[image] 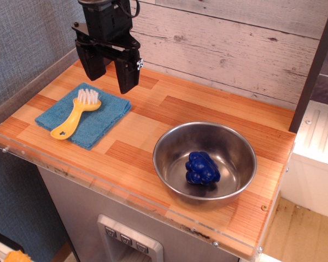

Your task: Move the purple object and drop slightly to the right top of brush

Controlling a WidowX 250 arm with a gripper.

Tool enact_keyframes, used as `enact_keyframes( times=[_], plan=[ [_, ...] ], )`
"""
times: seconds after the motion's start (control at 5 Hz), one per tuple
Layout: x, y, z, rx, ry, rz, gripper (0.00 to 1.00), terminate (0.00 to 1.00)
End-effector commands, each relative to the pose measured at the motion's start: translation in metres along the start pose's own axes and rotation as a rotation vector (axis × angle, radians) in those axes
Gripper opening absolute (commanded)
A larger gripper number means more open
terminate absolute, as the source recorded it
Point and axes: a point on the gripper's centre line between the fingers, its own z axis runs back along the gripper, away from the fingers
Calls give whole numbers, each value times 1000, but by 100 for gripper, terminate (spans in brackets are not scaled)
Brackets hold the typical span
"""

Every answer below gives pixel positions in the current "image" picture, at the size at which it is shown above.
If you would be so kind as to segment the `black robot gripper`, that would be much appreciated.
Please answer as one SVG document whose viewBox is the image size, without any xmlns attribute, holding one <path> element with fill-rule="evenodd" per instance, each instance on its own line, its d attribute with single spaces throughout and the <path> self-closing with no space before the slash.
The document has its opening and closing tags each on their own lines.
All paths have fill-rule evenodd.
<svg viewBox="0 0 328 262">
<path fill-rule="evenodd" d="M 76 50 L 87 77 L 95 81 L 106 73 L 104 57 L 118 57 L 115 63 L 120 93 L 125 94 L 139 83 L 143 59 L 140 58 L 140 43 L 130 34 L 132 20 L 139 15 L 140 2 L 136 1 L 136 12 L 131 13 L 130 1 L 79 1 L 84 12 L 85 23 L 75 22 L 72 28 L 77 34 Z"/>
</svg>

